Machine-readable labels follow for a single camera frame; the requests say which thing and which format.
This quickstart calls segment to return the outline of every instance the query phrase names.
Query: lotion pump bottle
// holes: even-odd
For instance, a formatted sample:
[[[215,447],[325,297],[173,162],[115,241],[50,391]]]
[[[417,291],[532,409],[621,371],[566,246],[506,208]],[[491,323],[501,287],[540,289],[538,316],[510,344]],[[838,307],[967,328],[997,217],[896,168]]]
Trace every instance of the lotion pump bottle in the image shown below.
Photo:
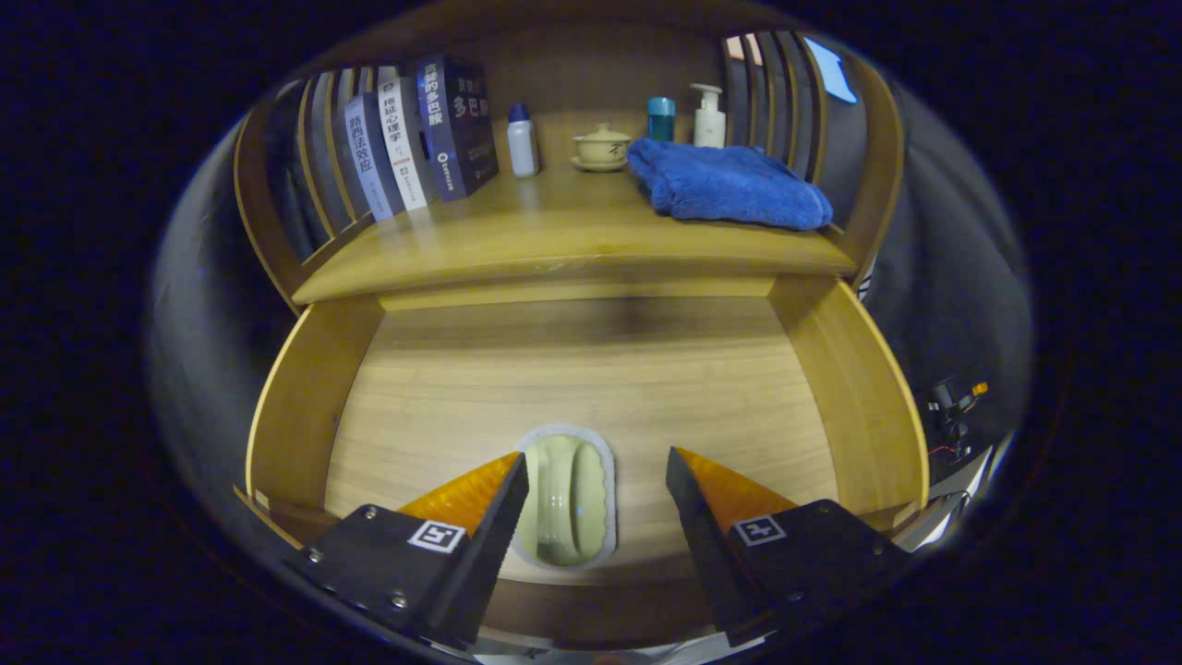
[[[694,111],[694,145],[721,148],[727,133],[727,115],[719,110],[722,89],[704,83],[693,83],[690,87],[702,92],[702,105]]]

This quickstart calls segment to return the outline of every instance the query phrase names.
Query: wooden slat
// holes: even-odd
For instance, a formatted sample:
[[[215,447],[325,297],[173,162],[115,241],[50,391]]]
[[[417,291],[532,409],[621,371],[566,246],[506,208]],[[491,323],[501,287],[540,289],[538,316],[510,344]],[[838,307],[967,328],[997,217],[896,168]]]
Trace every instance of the wooden slat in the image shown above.
[[[825,79],[820,73],[820,65],[817,64],[812,50],[805,44],[804,37],[793,32],[792,39],[804,56],[808,86],[812,87],[812,135],[805,180],[816,184],[820,182],[821,165],[825,163],[825,143],[829,139],[829,94],[825,93]]]
[[[441,306],[585,300],[596,298],[762,296],[775,281],[773,274],[628,273],[600,276],[501,279],[443,283],[391,291],[379,296],[382,308],[401,311]]]
[[[297,291],[299,302],[481,279],[615,269],[845,274],[816,232],[686,223],[652,211],[628,172],[553,167],[494,177],[472,196],[398,213],[362,232]]]
[[[784,70],[787,73],[788,94],[792,97],[792,143],[785,163],[793,171],[804,175],[808,169],[808,152],[811,150],[812,115],[813,115],[813,91],[808,85],[808,74],[805,72],[804,56],[797,46],[788,31],[775,31],[772,33],[775,46],[784,61]]]
[[[251,424],[246,491],[324,508],[337,422],[382,307],[372,296],[305,308],[271,367]]]
[[[742,37],[734,37],[740,41],[742,51]],[[726,41],[722,43],[723,76],[726,77],[726,102],[727,102],[727,145],[747,145],[751,135],[751,82],[747,80],[746,60],[738,61]]]
[[[267,513],[264,509],[259,508],[259,506],[255,502],[247,498],[247,496],[242,493],[242,490],[238,489],[238,485],[234,485],[234,496],[242,500],[242,503],[245,503],[246,507],[251,509],[251,513],[253,513],[255,517],[258,517],[264,524],[266,524],[272,532],[274,532],[275,535],[282,539],[285,543],[292,546],[296,549],[301,549],[304,547],[297,539],[294,539],[291,534],[284,530],[282,527],[275,524],[275,522],[271,520],[271,516],[267,515]]]
[[[271,520],[301,543],[319,539],[340,519],[330,515],[324,509],[312,509],[288,503],[280,498],[269,498],[267,515]]]
[[[927,506],[928,451],[915,400],[850,287],[781,275],[768,299],[820,410],[842,506],[856,515]]]
[[[284,234],[279,213],[267,183],[266,144],[264,132],[271,119],[272,96],[264,97],[239,130],[234,145],[234,195],[246,235],[259,256],[259,262],[271,278],[284,301],[297,314],[300,306],[292,300],[292,293],[304,281],[301,261]]]
[[[320,224],[324,226],[324,229],[329,233],[329,237],[333,237],[337,232],[333,230],[332,224],[329,223],[329,215],[324,211],[324,203],[320,200],[322,183],[317,177],[316,169],[312,168],[311,139],[309,137],[309,132],[312,129],[312,93],[316,90],[317,78],[318,77],[310,78],[307,85],[304,87],[304,96],[299,102],[299,123],[296,131],[297,142],[299,144],[300,167],[304,169],[304,180],[307,182],[309,193],[312,196],[312,204],[316,207],[316,216],[320,220]]]
[[[746,34],[739,37],[739,44],[742,45],[743,66],[747,70],[747,145],[754,146],[759,145],[762,141],[759,126],[759,105],[761,102],[758,76],[759,67],[755,64],[755,53],[752,52],[751,43],[747,40]]]
[[[791,164],[792,141],[795,136],[792,123],[792,84],[785,74],[784,56],[771,32],[755,33],[759,50],[764,54],[767,71],[767,99],[771,125],[767,131],[767,154]]]
[[[664,487],[669,446],[797,503],[837,496],[808,384],[764,296],[528,301],[389,312],[361,364],[329,465],[326,510],[400,507],[505,455],[531,430],[599,432],[616,461],[618,546],[590,571],[509,552],[502,579],[693,579]]]
[[[844,61],[853,72],[866,113],[866,148],[862,181],[845,232],[830,224],[821,229],[858,266],[850,276],[860,283],[882,246],[903,182],[905,142],[898,104],[882,74],[853,53]]]
[[[350,70],[345,72],[348,76],[352,76]],[[357,221],[357,210],[353,209],[353,200],[349,195],[349,188],[345,185],[345,174],[340,170],[340,159],[337,158],[337,131],[333,125],[333,120],[337,117],[337,87],[340,85],[340,73],[332,72],[332,77],[329,79],[329,97],[324,100],[326,104],[324,112],[324,132],[329,137],[329,158],[332,159],[332,176],[337,181],[337,189],[340,191],[340,198],[345,203],[345,210],[349,213],[349,222],[352,223]]]

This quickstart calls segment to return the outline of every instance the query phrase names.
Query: blue towel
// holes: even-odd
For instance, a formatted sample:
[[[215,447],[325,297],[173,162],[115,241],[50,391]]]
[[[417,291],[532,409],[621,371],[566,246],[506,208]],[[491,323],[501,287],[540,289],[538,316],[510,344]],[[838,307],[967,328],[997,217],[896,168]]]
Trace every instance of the blue towel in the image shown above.
[[[637,138],[628,149],[628,164],[652,207],[676,219],[729,219],[795,230],[833,219],[820,189],[752,148]]]

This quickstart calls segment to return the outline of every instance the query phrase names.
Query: dark background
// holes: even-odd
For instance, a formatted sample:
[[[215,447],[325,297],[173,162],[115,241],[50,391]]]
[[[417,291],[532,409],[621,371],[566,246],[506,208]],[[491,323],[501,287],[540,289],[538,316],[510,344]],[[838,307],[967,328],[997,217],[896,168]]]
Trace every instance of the dark background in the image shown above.
[[[397,7],[27,5],[2,21],[17,465],[0,659],[397,661],[220,536],[158,442],[138,346],[155,245],[204,152],[265,85]],[[1040,320],[1030,422],[993,501],[913,582],[793,658],[1176,656],[1167,5],[798,5],[978,152],[1021,226]]]

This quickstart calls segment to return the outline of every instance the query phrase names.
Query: wooden frame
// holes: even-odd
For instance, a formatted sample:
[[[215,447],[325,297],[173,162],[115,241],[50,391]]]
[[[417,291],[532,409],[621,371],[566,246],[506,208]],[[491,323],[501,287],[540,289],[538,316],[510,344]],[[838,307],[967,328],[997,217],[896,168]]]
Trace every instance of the wooden frame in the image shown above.
[[[344,247],[372,222],[374,215],[366,214],[344,230],[330,234],[329,241],[316,249],[312,255],[305,260],[299,259],[284,232],[273,202],[271,185],[267,183],[267,155],[264,135],[267,122],[271,119],[272,106],[273,97],[265,96],[264,100],[255,104],[247,113],[239,129],[238,141],[234,145],[234,194],[238,200],[239,214],[242,217],[242,226],[246,228],[255,255],[259,256],[267,276],[271,278],[271,282],[274,283],[284,301],[287,302],[293,313],[299,314],[303,306],[297,304],[292,295],[317,268],[324,265],[329,256]]]
[[[768,299],[817,398],[842,506],[856,515],[927,506],[928,448],[918,411],[857,295],[840,280],[781,275]]]
[[[564,35],[567,32],[561,33],[546,33],[545,31],[538,32],[532,28],[525,30],[525,32],[519,31],[520,34],[532,34],[533,41],[537,41],[534,48],[540,48],[540,52],[548,53],[551,60],[548,64],[554,63],[574,63],[570,64],[569,73],[579,80],[589,80],[595,71],[595,67],[586,69],[584,65],[578,63],[585,63],[587,58],[586,53],[583,51],[590,48],[595,44],[600,41],[610,41],[611,35],[618,35],[621,28],[604,28],[606,32],[596,32],[595,26],[582,26],[571,32],[578,39],[564,40]],[[658,57],[658,53],[665,52],[670,46],[667,41],[673,40],[675,43],[674,35],[667,35],[665,39],[663,32],[657,28],[630,26],[626,28],[626,34],[630,35],[629,43],[644,44],[639,51],[635,53],[628,51],[623,57],[625,60],[641,59],[643,61],[654,61]],[[570,51],[570,57],[564,56],[561,48],[564,41],[576,41],[585,43],[582,47],[576,47]],[[753,52],[751,45],[748,44],[746,34],[739,37],[740,45],[742,46],[746,57],[748,58],[751,65],[753,65]],[[775,77],[771,72],[769,67],[772,60],[777,64],[784,66],[784,72],[787,74],[787,80],[785,84],[792,84],[791,91],[793,97],[791,103],[787,99],[781,99],[780,94],[774,94],[775,103],[788,103],[792,107],[792,125],[799,126],[804,124],[801,122],[803,116],[808,116],[808,118],[816,118],[816,120],[810,120],[810,125],[814,129],[810,131],[808,136],[801,136],[797,139],[799,132],[792,132],[792,139],[788,144],[788,158],[790,165],[791,159],[795,157],[798,161],[803,158],[803,155],[793,154],[800,152],[799,145],[810,144],[807,163],[808,177],[814,180],[820,174],[820,163],[824,159],[825,151],[825,123],[824,123],[824,91],[820,85],[823,82],[819,80],[819,73],[816,72],[816,60],[811,58],[811,53],[807,51],[806,46],[803,46],[799,37],[786,33],[778,32],[765,37],[765,41],[772,41],[777,45],[777,48],[764,48],[760,47],[761,52],[765,53],[765,67],[768,69],[768,76],[766,77],[769,82],[767,90],[764,91],[764,96],[767,98],[767,104],[772,105],[773,92],[775,92]],[[502,125],[505,119],[500,117],[500,112],[507,107],[507,99],[518,98],[533,98],[538,97],[539,92],[532,84],[524,83],[534,80],[537,78],[537,67],[533,66],[533,59],[530,57],[531,51],[526,48],[522,51],[520,47],[511,47],[512,44],[517,44],[518,40],[509,39],[505,43],[498,43],[496,40],[482,40],[469,44],[456,50],[457,54],[473,57],[475,53],[491,53],[488,64],[488,74],[491,79],[491,89],[493,89],[493,83],[496,86],[505,89],[506,96],[504,98],[494,98],[494,139],[498,143],[498,154],[501,156],[501,161],[506,161],[507,146],[505,144],[505,137]],[[699,71],[694,73],[686,73],[683,70],[684,60],[687,57],[695,58],[694,61],[702,59],[703,63],[713,60],[710,53],[715,52],[716,43],[707,44],[703,43],[702,47],[699,50],[695,47],[683,47],[680,53],[676,64],[678,65],[677,71],[682,71],[681,74],[690,78],[704,78],[701,77],[701,66],[696,67]],[[805,69],[811,72],[803,76],[795,76],[795,66],[791,61],[793,56],[787,56],[786,53],[793,53],[801,65],[811,65]],[[902,178],[902,129],[898,118],[897,107],[894,104],[892,97],[890,97],[889,90],[885,89],[885,84],[882,82],[881,77],[872,67],[863,63],[860,59],[850,56],[847,58],[847,64],[850,69],[857,73],[859,89],[866,89],[868,92],[863,94],[864,103],[868,115],[868,148],[866,148],[866,163],[868,167],[863,171],[862,180],[858,184],[858,202],[856,203],[852,213],[846,222],[845,229],[840,229],[833,224],[830,224],[823,229],[819,234],[808,233],[794,233],[791,234],[794,237],[791,242],[785,242],[782,247],[777,248],[778,255],[784,256],[784,261],[769,261],[760,257],[756,254],[746,254],[739,252],[733,255],[734,263],[720,263],[713,262],[717,257],[712,257],[719,250],[725,249],[727,246],[732,246],[734,242],[740,242],[743,237],[752,239],[756,234],[767,233],[764,229],[755,229],[751,227],[734,227],[733,224],[710,224],[710,226],[729,226],[734,228],[734,233],[719,233],[716,237],[712,239],[708,245],[703,245],[702,248],[694,249],[684,255],[684,260],[688,261],[687,265],[694,262],[712,263],[713,269],[733,269],[739,266],[748,266],[754,270],[762,272],[794,272],[794,273],[833,273],[842,274],[852,278],[855,281],[864,275],[865,269],[869,266],[869,261],[872,259],[873,253],[877,250],[882,241],[882,236],[885,233],[886,223],[889,222],[890,214],[894,209],[895,197],[897,195],[898,183]],[[628,79],[630,83],[625,82],[625,86],[629,90],[635,89],[636,93],[642,92],[651,87],[648,79],[655,76],[658,79],[669,79],[665,69],[661,69],[664,65],[654,65],[651,71],[644,70],[645,73],[631,73]],[[376,69],[371,67],[371,71],[376,76]],[[325,116],[325,130],[329,145],[333,152],[335,158],[332,158],[332,172],[337,184],[337,191],[342,195],[343,202],[349,210],[351,219],[356,219],[356,206],[353,204],[353,197],[349,195],[349,185],[345,183],[345,177],[343,175],[343,169],[348,168],[349,164],[340,162],[340,156],[337,154],[339,150],[337,146],[337,141],[339,137],[335,136],[338,133],[333,126],[333,117],[338,110],[338,94],[336,91],[340,87],[343,83],[346,87],[352,87],[356,90],[358,85],[366,87],[374,83],[375,76],[366,77],[368,82],[359,82],[356,79],[353,71],[346,71],[343,73],[336,73],[330,77],[329,89],[330,93],[326,103],[326,116]],[[813,86],[810,87],[807,82],[813,82]],[[567,215],[569,210],[582,214],[586,216],[586,220],[580,222],[584,227],[586,223],[600,223],[596,220],[611,219],[616,216],[617,219],[623,219],[621,210],[628,210],[624,214],[630,219],[636,221],[642,221],[643,223],[632,223],[629,233],[638,234],[636,236],[619,235],[618,239],[612,240],[609,245],[604,245],[600,240],[599,243],[587,245],[586,247],[578,246],[563,246],[561,250],[553,254],[553,261],[556,263],[561,263],[564,269],[574,269],[576,272],[567,274],[567,276],[577,278],[582,275],[587,275],[587,269],[592,268],[592,263],[596,263],[605,269],[618,268],[623,263],[631,266],[638,266],[644,260],[651,260],[655,262],[661,262],[664,259],[658,257],[662,249],[661,247],[668,246],[668,237],[688,237],[693,234],[702,234],[704,237],[706,226],[703,224],[682,224],[670,223],[670,228],[662,230],[667,233],[665,240],[661,242],[652,243],[651,247],[644,245],[641,240],[643,233],[647,233],[650,228],[648,219],[651,217],[651,210],[648,210],[647,203],[642,197],[632,190],[630,198],[624,201],[619,194],[604,184],[613,177],[612,175],[598,175],[587,176],[578,180],[580,174],[574,174],[566,168],[564,162],[572,150],[569,136],[566,133],[574,132],[580,129],[584,124],[590,124],[590,117],[596,116],[608,116],[612,117],[611,113],[604,113],[603,111],[592,111],[586,118],[585,111],[579,111],[578,109],[585,107],[590,102],[586,94],[586,85],[570,89],[566,92],[559,91],[559,102],[546,102],[541,103],[541,111],[550,112],[550,116],[543,116],[546,120],[545,125],[547,128],[554,129],[557,132],[547,133],[546,131],[539,135],[539,146],[543,152],[543,161],[550,163],[550,168],[543,171],[540,176],[531,181],[511,181],[511,178],[500,177],[494,178],[493,182],[483,187],[480,191],[476,191],[474,196],[466,198],[463,201],[456,201],[450,203],[436,203],[427,209],[415,210],[415,214],[400,213],[394,222],[385,224],[384,229],[370,229],[369,233],[362,235],[364,226],[372,224],[372,215],[363,215],[361,220],[351,222],[344,229],[336,229],[335,233],[330,234],[329,242],[317,249],[306,260],[300,261],[287,246],[287,242],[282,235],[282,229],[279,226],[278,217],[274,214],[273,204],[269,201],[269,191],[265,187],[265,182],[260,182],[258,164],[261,163],[264,155],[259,154],[262,149],[261,145],[261,131],[265,125],[268,104],[261,103],[258,107],[252,111],[245,123],[241,133],[239,136],[239,144],[235,154],[235,184],[239,193],[239,204],[243,216],[243,223],[247,227],[247,232],[251,235],[252,243],[259,254],[260,260],[267,269],[268,275],[275,283],[277,288],[280,291],[285,300],[293,308],[293,311],[299,312],[300,306],[309,301],[314,301],[324,298],[333,298],[346,294],[355,294],[362,292],[381,293],[389,289],[401,289],[401,288],[415,288],[421,286],[428,286],[431,283],[437,283],[443,280],[455,281],[455,280],[480,280],[491,278],[520,278],[524,276],[528,270],[539,269],[541,262],[547,262],[545,257],[538,255],[496,255],[496,256],[478,256],[475,254],[461,255],[460,247],[463,246],[465,240],[462,237],[453,237],[452,229],[456,224],[461,223],[461,219],[469,220],[465,223],[469,223],[473,229],[481,228],[493,228],[495,224],[489,223],[492,216],[499,219],[508,219],[505,214],[505,206],[518,206],[521,220],[537,220],[543,215],[548,219],[553,215]],[[687,96],[693,96],[693,92],[688,91]],[[801,90],[808,89],[807,93],[801,92]],[[784,93],[790,92],[787,86],[785,86]],[[304,103],[301,104],[300,120],[307,123],[309,112],[309,89],[304,90]],[[546,104],[557,104],[553,110],[548,110]],[[678,104],[684,109],[687,118],[691,115],[691,107],[686,107],[684,102]],[[808,112],[804,111],[805,106],[810,106]],[[629,110],[629,115],[621,113],[619,118],[625,118],[622,122],[625,124],[636,124],[637,126],[632,129],[639,129],[643,126],[644,122],[644,110],[643,104],[635,109]],[[689,136],[689,123],[687,118],[681,118],[678,122],[678,128],[682,136],[681,139],[688,139]],[[752,136],[760,135],[760,131],[753,131]],[[305,172],[310,172],[307,159],[310,155],[307,154],[307,141],[301,132],[301,157],[304,161]],[[777,132],[771,129],[766,132],[766,138],[768,144],[778,143]],[[507,170],[507,163],[501,164],[502,170]],[[319,187],[326,183],[320,182],[314,177],[310,181],[314,184],[313,194],[316,194]],[[585,195],[580,194],[580,190],[586,190],[589,188],[604,188],[604,190],[611,189],[608,196],[615,196],[623,207],[615,207],[609,209],[611,206],[603,209],[596,209],[595,206],[598,203],[590,203],[583,201],[582,198],[587,198]],[[582,197],[576,202],[576,198],[558,200],[559,196],[576,196]],[[576,209],[571,209],[570,206],[579,206]],[[317,206],[317,214],[320,215],[322,223],[326,228],[332,228],[332,220],[325,219],[325,211],[323,204]],[[430,235],[428,236],[426,229],[430,229]],[[656,232],[656,226],[651,226],[651,230]],[[508,226],[500,228],[501,233],[530,233],[525,228],[511,228]],[[615,234],[615,230],[604,230]],[[356,247],[353,242],[350,242],[353,237],[357,237],[361,243]],[[404,257],[400,255],[408,247],[417,247],[416,250],[422,253],[422,262],[431,263],[435,266],[448,265],[453,262],[453,259],[444,256],[436,252],[435,256],[427,255],[427,245],[423,242],[439,240],[442,242],[436,247],[443,247],[447,249],[444,253],[452,253],[450,248],[456,247],[456,253],[454,260],[457,261],[453,267],[455,269],[444,270],[436,269],[430,273],[414,274],[408,272],[414,265],[416,265],[416,259],[403,260]],[[825,243],[832,246],[830,248],[823,248],[816,243],[816,240],[824,240]],[[639,259],[637,256],[622,256],[619,250],[615,247],[648,247],[644,248],[642,253],[645,253],[647,259]],[[773,249],[772,245],[766,247],[767,249]],[[492,265],[488,262],[482,262],[485,259],[492,259],[495,265],[504,266],[505,269],[486,269],[482,266]],[[682,257],[673,259],[673,262],[678,262],[683,260]]]
[[[262,386],[246,449],[246,494],[324,509],[340,410],[381,321],[377,300],[345,298],[300,314]]]
[[[312,122],[312,96],[316,91],[316,84],[319,77],[312,77],[307,80],[307,85],[304,87],[304,96],[300,97],[299,102],[299,123],[297,125],[297,141],[299,144],[299,161],[304,169],[304,180],[307,182],[309,191],[312,196],[312,203],[316,207],[316,216],[320,220],[320,224],[324,226],[325,232],[329,233],[329,237],[335,237],[337,235],[336,229],[332,228],[332,223],[329,222],[329,215],[324,211],[324,203],[320,200],[320,187],[322,183],[319,177],[317,177],[316,169],[312,168],[312,158],[310,155],[309,132],[311,131]]]
[[[882,74],[853,53],[847,53],[843,61],[852,70],[862,93],[866,113],[866,148],[862,181],[845,229],[829,224],[821,233],[858,266],[849,281],[860,283],[895,214],[903,184],[907,148],[898,104]]]

